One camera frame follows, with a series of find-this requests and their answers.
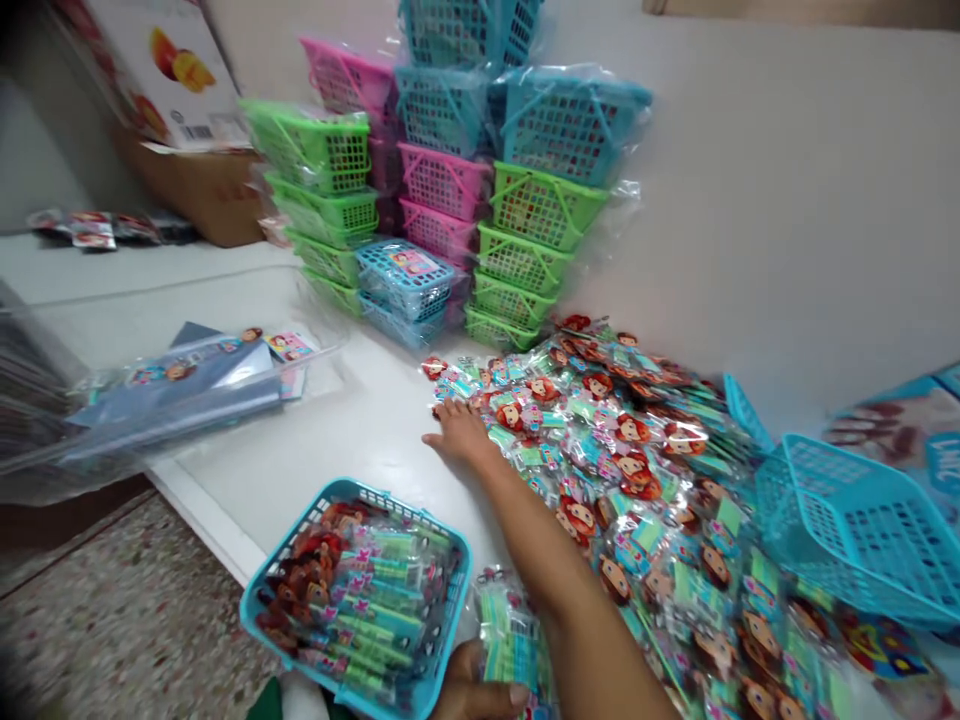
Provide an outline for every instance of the white wall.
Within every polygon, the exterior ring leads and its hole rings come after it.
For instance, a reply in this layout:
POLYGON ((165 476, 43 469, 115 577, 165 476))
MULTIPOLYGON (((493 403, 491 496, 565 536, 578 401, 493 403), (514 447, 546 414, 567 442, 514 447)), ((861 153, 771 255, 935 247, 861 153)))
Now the white wall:
MULTIPOLYGON (((210 0, 250 95, 306 99, 298 31, 386 47, 390 0, 210 0)), ((651 348, 735 372, 777 430, 960 358, 960 36, 547 0, 550 63, 647 85, 645 209, 579 284, 651 348)))

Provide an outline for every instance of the pink plastic basket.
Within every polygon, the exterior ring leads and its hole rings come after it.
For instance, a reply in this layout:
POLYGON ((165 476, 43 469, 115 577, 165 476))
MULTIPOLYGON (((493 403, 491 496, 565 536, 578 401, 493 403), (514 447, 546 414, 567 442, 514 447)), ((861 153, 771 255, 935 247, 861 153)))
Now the pink plastic basket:
POLYGON ((370 138, 370 185, 386 195, 396 195, 403 181, 403 164, 396 143, 370 138))
POLYGON ((469 270, 477 252, 477 226, 432 208, 400 198, 407 240, 443 258, 461 270, 469 270))
POLYGON ((492 167, 417 145, 397 143, 397 147, 411 200, 471 222, 489 213, 492 167))
POLYGON ((310 84, 327 110, 365 112, 377 129, 399 127, 397 83, 391 68, 314 38, 301 37, 300 44, 310 65, 310 84))

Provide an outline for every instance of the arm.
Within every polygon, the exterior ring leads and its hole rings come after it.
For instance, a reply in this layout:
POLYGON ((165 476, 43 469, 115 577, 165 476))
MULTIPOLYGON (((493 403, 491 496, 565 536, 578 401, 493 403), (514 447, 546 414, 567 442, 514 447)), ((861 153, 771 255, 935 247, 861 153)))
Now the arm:
POLYGON ((613 720, 677 712, 577 546, 459 401, 437 408, 442 435, 423 441, 465 461, 490 498, 520 578, 540 612, 564 718, 613 720))

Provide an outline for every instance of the blue plastic basket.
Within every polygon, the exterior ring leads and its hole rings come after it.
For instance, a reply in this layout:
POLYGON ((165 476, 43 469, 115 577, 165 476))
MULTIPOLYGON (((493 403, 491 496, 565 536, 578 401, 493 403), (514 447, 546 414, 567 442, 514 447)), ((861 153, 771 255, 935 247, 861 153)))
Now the blue plastic basket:
POLYGON ((478 72, 397 67, 397 115, 407 140, 470 159, 490 147, 487 78, 478 72))
POLYGON ((426 250, 391 238, 357 250, 360 288, 407 322, 446 310, 457 272, 426 250))
POLYGON ((785 570, 905 624, 960 622, 960 540, 912 479, 788 434, 756 482, 764 547, 785 570))
POLYGON ((363 291, 360 292, 360 306, 363 308, 363 316, 370 321, 371 325, 411 350, 429 347, 443 332, 446 323, 445 309, 425 320, 410 322, 397 315, 383 301, 363 291))
POLYGON ((727 396, 727 407, 730 409, 730 417, 736 420, 740 427, 749 433, 753 441, 760 447, 760 450, 768 455, 772 453, 776 449, 777 444, 773 441, 773 437, 767 428, 760 422, 760 416, 757 415, 757 411, 754 410, 750 398, 747 397, 747 394, 743 391, 743 388, 740 387, 740 383, 737 382, 737 379, 733 377, 733 375, 727 374, 723 376, 723 392, 727 396))
POLYGON ((400 0, 415 65, 504 67, 527 64, 541 0, 400 0))
POLYGON ((580 79, 548 68, 504 78, 503 159, 589 187, 606 187, 638 139, 653 96, 632 83, 580 79))
POLYGON ((240 600, 240 622, 254 638, 280 655, 284 665, 288 669, 294 668, 299 670, 314 682, 334 693, 335 702, 346 705, 352 710, 362 715, 372 717, 375 720, 424 720, 433 710, 433 706, 436 704, 437 697, 440 694, 443 675, 446 671, 447 662, 450 659, 450 653, 453 648, 457 623, 460 621, 460 611, 463 609, 463 603, 469 587, 467 579, 471 577, 472 568, 473 555, 470 546, 464 537, 456 530, 438 522, 426 510, 417 510, 416 508, 392 499, 390 493, 374 490, 351 478, 337 478, 319 492, 307 510, 300 516, 300 519, 290 528, 287 536, 270 554, 267 561, 260 567, 257 574, 250 581, 246 591, 243 593, 243 598, 240 600), (449 538, 454 549, 460 552, 460 565, 451 575, 447 589, 447 597, 444 599, 443 635, 441 635, 441 638, 438 640, 441 650, 436 655, 437 662, 431 671, 418 679, 412 686, 410 707, 408 708, 389 707, 379 704, 376 700, 371 699, 369 695, 365 695, 362 691, 350 686, 348 682, 341 682, 310 665, 292 660, 289 655, 273 644, 260 628, 257 627, 255 622, 257 615, 266 610, 263 604, 257 599, 257 592, 267 588, 267 575, 275 572, 279 562, 290 556, 293 541, 297 534, 304 529, 308 523, 318 522, 323 511, 330 506, 334 498, 344 501, 364 500, 371 505, 376 505, 377 507, 401 514, 405 518, 410 518, 414 524, 449 538))

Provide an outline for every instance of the plastic basket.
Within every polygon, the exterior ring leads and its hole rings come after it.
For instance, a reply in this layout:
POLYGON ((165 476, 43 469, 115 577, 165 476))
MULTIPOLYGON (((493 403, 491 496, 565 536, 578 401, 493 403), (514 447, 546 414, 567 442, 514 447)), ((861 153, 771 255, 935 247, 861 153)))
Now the plastic basket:
POLYGON ((756 475, 771 559, 867 612, 960 622, 960 540, 908 476, 787 434, 756 475))
POLYGON ((736 420, 740 427, 749 433, 750 437, 753 438, 754 442, 757 443, 763 452, 767 454, 772 453, 776 449, 777 444, 773 441, 773 437, 771 437, 767 428, 760 422, 760 416, 757 415, 757 411, 754 410, 750 398, 747 397, 747 394, 743 391, 743 388, 740 387, 740 383, 737 382, 733 375, 727 374, 723 376, 723 392, 727 397, 727 407, 730 410, 730 417, 736 420))
POLYGON ((397 147, 411 200, 459 220, 474 221, 486 214, 493 168, 415 145, 397 147))
POLYGON ((324 245, 313 238, 286 228, 284 232, 293 243, 293 252, 317 274, 346 287, 358 287, 359 266, 356 253, 324 245))
POLYGON ((370 126, 354 115, 307 117, 298 108, 240 100, 254 144, 285 180, 323 195, 361 190, 370 172, 370 126))
POLYGON ((541 0, 400 0, 414 64, 526 65, 541 0))
POLYGON ((468 270, 477 251, 477 226, 400 198, 407 239, 454 267, 468 270))
POLYGON ((610 193, 546 173, 494 163, 493 224, 561 252, 573 252, 610 193))
POLYGON ((397 114, 409 142, 471 158, 489 146, 486 77, 478 72, 398 67, 397 114))
POLYGON ((456 271, 420 248, 396 238, 357 251, 360 287, 394 314, 418 322, 446 309, 456 271))
POLYGON ((504 161, 589 187, 607 185, 653 102, 639 85, 549 70, 511 73, 506 83, 504 161))
POLYGON ((443 332, 446 323, 445 308, 423 320, 410 322, 385 302, 363 291, 360 292, 360 305, 371 325, 411 350, 429 347, 443 332))
POLYGON ((477 271, 474 274, 474 307, 515 327, 539 330, 543 319, 556 302, 557 294, 547 298, 540 297, 490 277, 484 272, 477 271))
POLYGON ((310 65, 310 84, 333 113, 365 112, 375 125, 395 122, 391 97, 393 70, 369 62, 346 48, 301 37, 310 65))
POLYGON ((477 227, 480 229, 477 256, 487 275, 542 297, 559 291, 573 255, 496 230, 486 221, 477 227))
POLYGON ((330 300, 334 305, 354 317, 363 317, 363 306, 360 305, 357 288, 349 288, 334 282, 330 278, 318 275, 309 267, 300 268, 300 272, 310 283, 310 287, 320 295, 330 300))
POLYGON ((287 205, 295 204, 303 209, 304 212, 297 212, 298 217, 307 225, 302 228, 303 232, 320 236, 319 232, 314 232, 309 227, 316 224, 317 218, 324 225, 355 235, 372 232, 380 222, 377 217, 377 193, 373 190, 339 197, 322 197, 289 183, 274 173, 268 173, 265 178, 273 188, 274 202, 280 199, 287 205), (313 217, 314 221, 309 221, 308 217, 313 217))
POLYGON ((537 342, 538 330, 524 330, 510 323, 482 313, 472 305, 466 305, 467 334, 483 345, 498 350, 526 352, 537 342))
POLYGON ((301 515, 299 520, 290 528, 290 532, 287 533, 286 537, 284 537, 276 549, 270 553, 267 561, 260 567, 257 574, 254 575, 240 600, 240 622, 250 635, 280 655, 287 668, 299 670, 314 682, 334 693, 334 702, 346 705, 361 716, 369 716, 374 718, 374 720, 425 720, 433 710, 433 706, 436 704, 437 697, 440 694, 440 687, 443 683, 447 662, 450 659, 450 653, 453 649, 457 623, 460 620, 460 612, 463 608, 469 587, 468 578, 471 576, 472 570, 473 553, 470 550, 470 545, 467 544, 464 537, 456 530, 435 520, 426 510, 417 510, 410 505, 394 500, 390 497, 390 493, 374 490, 351 478, 337 478, 317 494, 303 515, 301 515), (370 696, 369 691, 364 691, 352 685, 350 682, 349 666, 345 679, 340 681, 320 672, 311 665, 292 660, 278 646, 274 645, 260 628, 257 627, 257 615, 266 610, 263 604, 257 599, 257 593, 268 587, 267 577, 278 570, 280 561, 292 554, 293 542, 297 533, 299 533, 307 523, 319 521, 323 511, 330 507, 334 499, 344 501, 359 499, 371 505, 400 514, 405 518, 409 518, 414 525, 423 527, 444 538, 448 538, 454 551, 460 553, 460 564, 450 576, 447 595, 443 599, 444 622, 442 633, 437 639, 437 646, 439 647, 439 652, 436 654, 437 661, 426 675, 413 682, 410 688, 409 707, 405 710, 379 704, 370 696))
POLYGON ((403 182, 403 163, 396 143, 370 138, 370 185, 386 195, 395 195, 403 182))

